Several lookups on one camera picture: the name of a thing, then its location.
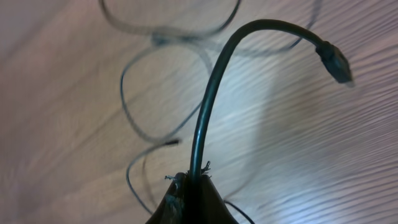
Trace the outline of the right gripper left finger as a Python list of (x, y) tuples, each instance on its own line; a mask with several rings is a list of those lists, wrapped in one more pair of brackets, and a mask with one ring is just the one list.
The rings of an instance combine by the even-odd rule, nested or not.
[(172, 181), (160, 205), (146, 224), (181, 224), (185, 210), (186, 173), (179, 172), (175, 176), (166, 176)]

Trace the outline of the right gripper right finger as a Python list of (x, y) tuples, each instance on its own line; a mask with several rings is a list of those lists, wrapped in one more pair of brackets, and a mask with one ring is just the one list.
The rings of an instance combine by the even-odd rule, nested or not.
[(210, 177), (200, 180), (199, 221), (203, 224), (238, 224), (224, 204)]

